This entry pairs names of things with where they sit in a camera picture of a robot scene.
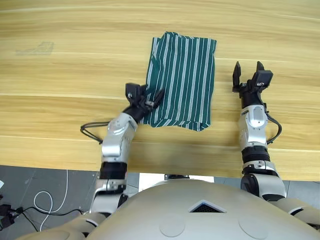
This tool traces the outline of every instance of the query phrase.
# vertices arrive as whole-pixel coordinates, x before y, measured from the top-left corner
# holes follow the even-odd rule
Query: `wire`
[[[100,122],[88,122],[80,127],[80,132],[86,135],[87,137],[96,140],[99,144],[102,144],[103,140],[94,135],[92,132],[88,131],[87,128],[98,128],[108,126],[109,121],[100,121]]]
[[[23,212],[21,214],[29,221],[29,223],[31,223],[31,225],[34,227],[34,229],[37,232],[39,232],[38,229],[36,228],[36,226],[33,224],[33,222]]]
[[[51,194],[48,191],[40,191],[34,196],[33,205],[35,206],[35,208],[40,210],[40,211],[42,211],[42,212],[44,212],[44,213],[47,213],[45,219],[42,221],[42,223],[40,225],[40,229],[39,229],[40,232],[42,231],[42,227],[43,227],[45,221],[48,219],[49,215],[51,213],[58,212],[62,208],[62,206],[64,205],[66,197],[67,197],[67,193],[68,193],[68,184],[69,184],[69,174],[68,174],[68,170],[66,170],[65,194],[64,194],[64,198],[63,198],[63,201],[62,201],[61,205],[56,210],[52,211],[52,208],[54,206],[54,201],[53,201],[53,198],[52,198]],[[47,194],[49,196],[49,198],[50,198],[50,209],[49,209],[49,211],[42,209],[41,207],[39,207],[36,204],[36,199],[37,199],[38,195],[42,194],[42,193]]]
[[[258,93],[260,93],[260,94],[262,93],[262,91],[260,91],[260,89],[262,88],[262,86],[263,86],[263,85],[261,85],[261,86],[259,87],[259,89],[258,89]],[[269,145],[269,144],[272,144],[272,143],[277,139],[277,137],[280,136],[280,134],[282,133],[282,126],[281,126],[281,124],[280,124],[276,119],[274,119],[272,116],[269,115],[269,112],[267,111],[267,105],[264,104],[264,102],[262,101],[260,94],[257,94],[257,96],[258,96],[258,99],[259,99],[261,105],[264,106],[264,112],[265,112],[265,114],[266,114],[266,117],[268,118],[268,120],[270,120],[270,121],[273,122],[274,124],[277,124],[277,126],[278,126],[278,132],[276,133],[276,135],[273,136],[273,137],[271,137],[271,138],[269,138],[269,139],[266,141],[266,144]]]
[[[274,140],[276,140],[276,138],[279,137],[279,135],[281,134],[282,126],[277,120],[275,120],[272,116],[270,116],[268,112],[266,112],[265,114],[266,114],[268,120],[270,120],[274,124],[278,125],[278,132],[276,133],[276,135],[266,141],[266,144],[272,144],[274,142]]]
[[[24,210],[23,210],[23,213],[24,213],[25,211],[29,210],[29,209],[33,209],[33,210],[36,210],[38,213],[45,214],[45,215],[50,215],[50,216],[65,216],[65,215],[68,215],[68,214],[70,214],[70,213],[72,213],[72,212],[76,212],[76,211],[79,212],[81,215],[84,214],[83,211],[81,211],[80,209],[77,209],[77,208],[76,208],[76,209],[73,209],[73,210],[71,210],[71,211],[68,211],[68,212],[66,212],[66,213],[47,213],[47,212],[38,210],[38,209],[35,208],[34,206],[30,206],[30,207],[24,209]]]

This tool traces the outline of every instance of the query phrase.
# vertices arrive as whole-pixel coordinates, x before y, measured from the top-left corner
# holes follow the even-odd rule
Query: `wooden table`
[[[232,73],[240,61],[246,81],[259,60],[274,73],[262,99],[283,126],[272,161],[285,180],[320,181],[319,0],[0,1],[0,164],[97,170],[101,147],[80,125],[127,106],[125,83],[145,83],[164,31],[217,40],[212,126],[141,125],[131,172],[240,177]]]

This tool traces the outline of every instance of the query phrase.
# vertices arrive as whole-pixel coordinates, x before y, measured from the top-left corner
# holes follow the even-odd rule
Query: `vent grille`
[[[201,205],[196,207],[193,211],[191,211],[191,213],[222,213],[222,212],[214,209],[211,206],[208,206],[202,203]]]

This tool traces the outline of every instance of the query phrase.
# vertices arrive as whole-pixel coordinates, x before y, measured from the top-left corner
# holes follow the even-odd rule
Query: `green striped cloth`
[[[165,32],[154,37],[146,76],[147,100],[164,89],[161,105],[141,120],[152,127],[179,126],[201,131],[210,126],[217,41]]]

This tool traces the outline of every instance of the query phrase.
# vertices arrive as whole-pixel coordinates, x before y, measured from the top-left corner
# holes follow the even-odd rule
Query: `gray floor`
[[[63,207],[59,213],[73,209],[87,211],[90,207],[95,187],[96,172],[69,170],[68,193]],[[53,197],[53,209],[60,206],[66,190],[66,171],[55,169],[26,168],[0,166],[0,180],[4,186],[0,189],[3,199],[0,204],[11,204],[12,208],[20,206],[27,208],[33,206],[34,197],[39,191],[48,191]],[[215,177],[216,183],[239,188],[239,178]],[[320,182],[284,181],[289,198],[298,198],[320,209]],[[139,174],[128,174],[128,191],[138,192]],[[40,195],[36,202],[39,207],[48,209],[49,197]],[[39,229],[45,215],[29,210],[27,216]],[[66,216],[50,216],[43,229],[52,228],[66,223],[77,216],[73,212]],[[23,217],[15,219],[15,224],[0,231],[0,240],[14,240],[19,236],[33,233],[32,225]]]

